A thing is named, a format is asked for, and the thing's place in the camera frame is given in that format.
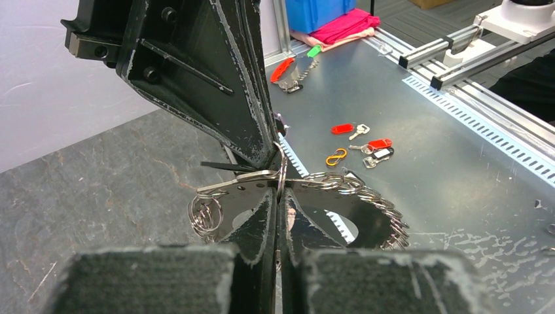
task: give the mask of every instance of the white wall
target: white wall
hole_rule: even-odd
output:
[[[0,0],[0,173],[156,110],[97,61],[65,48],[79,0]],[[262,0],[264,54],[279,50]]]
[[[281,51],[277,30],[274,0],[260,0],[260,31],[265,56]]]

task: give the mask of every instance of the green tag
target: green tag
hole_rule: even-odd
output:
[[[310,49],[306,55],[311,58],[314,58],[321,51],[322,51],[322,46],[320,44],[317,44],[316,46],[312,47],[312,49]]]

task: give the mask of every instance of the red keychain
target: red keychain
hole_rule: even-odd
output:
[[[340,126],[334,126],[333,128],[331,128],[331,133],[336,135],[351,133],[354,129],[355,129],[354,125],[347,123],[347,124],[342,124]]]
[[[272,73],[272,76],[270,77],[270,82],[277,84],[281,76],[287,71],[294,60],[294,58],[287,58],[285,59],[285,61],[281,62],[280,65]]]
[[[377,139],[375,141],[369,141],[368,145],[373,148],[373,150],[389,148],[393,145],[393,141],[390,139]]]

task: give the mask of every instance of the key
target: key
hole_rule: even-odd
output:
[[[370,131],[370,128],[366,124],[359,124],[357,126],[357,133],[354,133],[353,135],[351,135],[351,137],[349,137],[349,141],[352,141],[355,137],[361,134],[366,134],[369,131]]]
[[[349,149],[358,149],[358,150],[364,152],[366,155],[372,154],[372,152],[374,151],[368,145],[363,145],[363,146],[349,145]]]
[[[388,159],[389,159],[389,156],[382,159],[374,159],[372,157],[366,157],[365,159],[363,159],[363,163],[366,166],[366,168],[372,169],[372,168],[375,168],[378,165],[378,163]]]

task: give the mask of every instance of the black key tag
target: black key tag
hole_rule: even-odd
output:
[[[380,150],[375,150],[372,154],[370,154],[370,157],[374,158],[375,160],[383,160],[384,158],[391,157],[394,152],[395,149],[393,149],[393,147],[384,148]]]
[[[363,185],[366,185],[366,183],[364,182],[364,180],[362,180],[362,178],[360,178],[356,173],[354,173],[353,171],[351,171],[347,168],[344,168],[344,170],[341,172],[341,174],[345,175],[345,177],[357,179],[357,180],[361,181],[363,183]]]

